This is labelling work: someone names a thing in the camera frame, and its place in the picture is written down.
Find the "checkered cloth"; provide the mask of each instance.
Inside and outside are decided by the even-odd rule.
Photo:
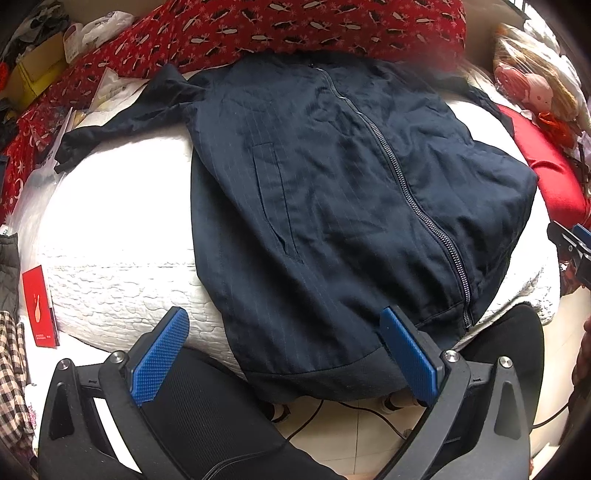
[[[27,357],[24,326],[0,312],[0,440],[16,454],[31,451],[33,426],[25,403]]]

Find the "blue gripper pad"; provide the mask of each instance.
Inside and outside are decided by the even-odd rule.
[[[591,248],[591,232],[589,232],[589,230],[587,230],[580,223],[577,223],[577,225],[573,227],[572,231],[579,240],[587,245],[588,248]]]
[[[418,336],[418,330],[412,324],[407,329],[390,307],[382,311],[379,328],[390,355],[400,367],[414,397],[433,405],[439,393],[437,371],[409,332],[412,328],[414,335]]]
[[[173,365],[178,352],[189,335],[189,316],[184,309],[175,307],[169,310],[172,318],[153,339],[143,358],[133,370],[131,396],[138,407],[145,401],[151,401],[158,393],[164,377]]]

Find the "metal screw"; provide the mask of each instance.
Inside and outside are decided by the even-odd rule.
[[[451,364],[454,364],[460,359],[460,354],[455,350],[446,350],[443,352],[443,358]]]
[[[502,356],[499,358],[499,363],[504,368],[511,368],[513,366],[513,360],[511,360],[508,356]]]
[[[67,358],[64,358],[63,360],[60,360],[57,363],[57,369],[58,370],[68,370],[68,367],[70,366],[70,361]]]
[[[109,355],[109,360],[111,361],[111,363],[114,364],[120,364],[125,358],[125,352],[122,352],[121,350],[117,350],[116,352],[113,352],[112,354]]]

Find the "cardboard box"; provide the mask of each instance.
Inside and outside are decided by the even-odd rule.
[[[37,346],[56,347],[60,340],[53,315],[51,293],[48,293],[41,265],[22,274],[22,289],[31,330]]]
[[[56,33],[27,53],[12,71],[0,97],[7,97],[15,108],[26,109],[67,68],[63,34]]]

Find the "red fabric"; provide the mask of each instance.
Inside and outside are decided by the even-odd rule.
[[[569,229],[576,223],[590,227],[591,205],[568,159],[527,118],[504,105],[499,109],[513,120],[515,143],[540,178],[538,187],[550,220]]]
[[[576,145],[569,125],[558,120],[552,112],[538,113],[538,125],[554,145],[564,148],[574,148]]]
[[[165,63],[185,73],[232,63],[246,51],[322,48],[451,70],[465,34],[461,0],[169,0],[79,59],[23,114],[23,130],[4,152],[11,161],[0,219],[12,212],[34,167],[30,147],[47,145],[67,108],[88,108],[105,67],[151,78]]]

